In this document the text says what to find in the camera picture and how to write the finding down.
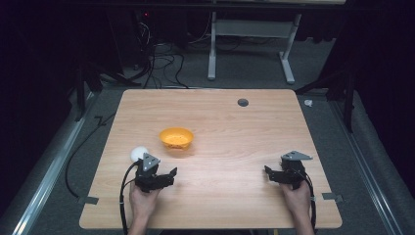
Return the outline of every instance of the desk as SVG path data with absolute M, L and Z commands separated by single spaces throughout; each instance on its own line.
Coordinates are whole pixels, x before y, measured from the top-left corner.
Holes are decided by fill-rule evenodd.
M 239 99 L 249 104 L 241 107 Z M 192 130 L 188 150 L 166 149 L 159 140 L 171 126 Z M 81 227 L 121 227 L 118 194 L 137 146 L 161 159 L 159 174 L 178 168 L 149 228 L 294 227 L 282 191 L 263 169 L 281 169 L 280 156 L 292 150 L 314 158 L 303 164 L 317 197 L 316 227 L 342 224 L 336 203 L 322 199 L 331 189 L 292 90 L 125 91 L 89 192 L 99 202 L 85 205 Z M 124 195 L 129 224 L 128 190 Z

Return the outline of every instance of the human hand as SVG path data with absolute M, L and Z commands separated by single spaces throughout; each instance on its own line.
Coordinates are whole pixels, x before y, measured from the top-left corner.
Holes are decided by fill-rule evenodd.
M 158 189 L 145 193 L 133 182 L 130 183 L 129 201 L 133 219 L 128 234 L 145 234 L 147 222 L 156 208 L 160 191 L 161 189 Z
M 280 184 L 280 187 L 284 192 L 287 207 L 293 215 L 297 234 L 314 234 L 309 216 L 311 202 L 307 183 L 303 180 L 300 183 L 300 188 L 296 190 L 293 190 L 291 184 Z
M 280 187 L 284 192 L 287 207 L 294 216 L 309 215 L 310 190 L 304 180 L 300 183 L 300 188 L 296 190 L 293 190 L 291 184 L 280 184 Z

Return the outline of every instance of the small white object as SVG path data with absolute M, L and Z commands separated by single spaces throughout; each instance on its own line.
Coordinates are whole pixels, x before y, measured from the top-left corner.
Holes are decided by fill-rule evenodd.
M 304 100 L 304 104 L 308 107 L 312 106 L 312 100 Z
M 144 146 L 138 146 L 137 148 L 131 151 L 131 160 L 135 163 L 139 159 L 143 160 L 144 154 L 148 154 L 149 151 Z

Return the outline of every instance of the white desk leg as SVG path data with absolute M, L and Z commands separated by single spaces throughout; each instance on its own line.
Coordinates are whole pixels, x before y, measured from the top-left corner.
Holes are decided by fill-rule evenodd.
M 297 29 L 299 28 L 300 19 L 301 19 L 301 14 L 297 14 L 293 22 L 293 25 L 291 27 L 290 36 L 288 38 L 288 43 L 287 43 L 287 48 L 285 52 L 280 52 L 281 65 L 283 66 L 284 75 L 286 76 L 287 83 L 289 84 L 294 84 L 295 80 L 294 80 L 293 72 L 291 71 L 290 63 L 288 62 L 288 56 L 293 46 L 294 38 L 296 37 L 296 34 L 297 34 Z
M 207 79 L 216 78 L 216 12 L 211 13 L 210 54 L 208 56 Z

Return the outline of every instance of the bowl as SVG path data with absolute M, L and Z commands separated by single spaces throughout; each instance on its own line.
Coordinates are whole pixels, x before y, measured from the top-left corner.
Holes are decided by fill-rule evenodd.
M 170 127 L 160 132 L 160 140 L 170 149 L 186 149 L 193 140 L 193 133 L 183 127 Z

